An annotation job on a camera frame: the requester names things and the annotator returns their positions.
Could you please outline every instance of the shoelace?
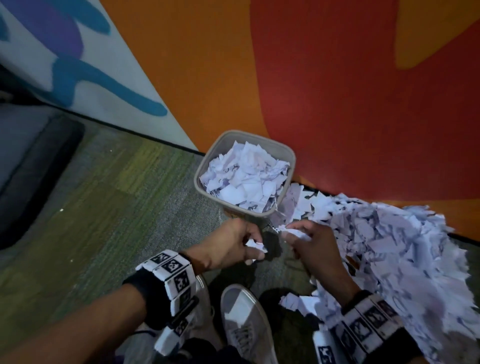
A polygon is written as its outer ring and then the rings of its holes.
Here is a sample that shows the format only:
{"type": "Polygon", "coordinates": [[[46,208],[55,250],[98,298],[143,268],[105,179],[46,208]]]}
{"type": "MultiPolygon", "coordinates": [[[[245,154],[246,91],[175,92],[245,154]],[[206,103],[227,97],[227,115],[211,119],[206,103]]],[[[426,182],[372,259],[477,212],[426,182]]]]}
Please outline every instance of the shoelace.
{"type": "Polygon", "coordinates": [[[249,359],[253,344],[253,327],[246,324],[240,328],[229,331],[232,345],[237,348],[244,359],[249,359]]]}

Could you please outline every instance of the red painted shape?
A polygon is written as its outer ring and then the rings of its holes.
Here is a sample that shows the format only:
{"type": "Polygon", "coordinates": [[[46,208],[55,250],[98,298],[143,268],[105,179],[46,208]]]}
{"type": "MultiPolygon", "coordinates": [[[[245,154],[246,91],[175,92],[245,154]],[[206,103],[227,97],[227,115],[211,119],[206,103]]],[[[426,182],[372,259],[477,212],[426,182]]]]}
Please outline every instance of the red painted shape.
{"type": "Polygon", "coordinates": [[[252,0],[268,132],[325,191],[478,198],[480,24],[399,71],[396,10],[388,0],[252,0]]]}

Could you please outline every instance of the purple painted shape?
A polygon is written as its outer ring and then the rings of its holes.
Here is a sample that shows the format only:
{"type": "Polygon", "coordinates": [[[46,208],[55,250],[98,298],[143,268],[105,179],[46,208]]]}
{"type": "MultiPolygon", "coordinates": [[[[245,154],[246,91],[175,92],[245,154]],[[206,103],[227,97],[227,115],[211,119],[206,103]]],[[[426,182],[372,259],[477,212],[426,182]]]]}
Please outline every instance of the purple painted shape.
{"type": "Polygon", "coordinates": [[[84,45],[75,20],[45,0],[0,0],[45,47],[57,56],[80,59],[84,45]]]}

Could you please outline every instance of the person's right hand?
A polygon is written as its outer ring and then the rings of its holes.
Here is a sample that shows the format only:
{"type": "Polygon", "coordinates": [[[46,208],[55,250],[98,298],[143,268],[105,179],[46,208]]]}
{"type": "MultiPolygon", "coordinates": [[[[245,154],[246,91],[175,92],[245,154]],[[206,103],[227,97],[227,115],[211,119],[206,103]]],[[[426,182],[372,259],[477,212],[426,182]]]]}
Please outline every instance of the person's right hand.
{"type": "Polygon", "coordinates": [[[286,228],[301,230],[312,238],[307,242],[289,232],[282,232],[282,237],[300,256],[310,273],[340,306],[350,302],[360,288],[343,266],[332,229],[310,220],[295,221],[286,228]]]}

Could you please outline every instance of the dark pants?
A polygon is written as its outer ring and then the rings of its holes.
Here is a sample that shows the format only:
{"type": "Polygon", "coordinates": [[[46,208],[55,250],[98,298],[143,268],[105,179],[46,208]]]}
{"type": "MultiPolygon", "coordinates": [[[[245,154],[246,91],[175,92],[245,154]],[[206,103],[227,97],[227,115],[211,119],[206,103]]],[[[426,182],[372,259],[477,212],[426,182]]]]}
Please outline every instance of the dark pants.
{"type": "Polygon", "coordinates": [[[204,339],[191,338],[185,341],[177,354],[170,357],[175,364],[247,364],[237,349],[228,345],[216,351],[213,345],[204,339]]]}

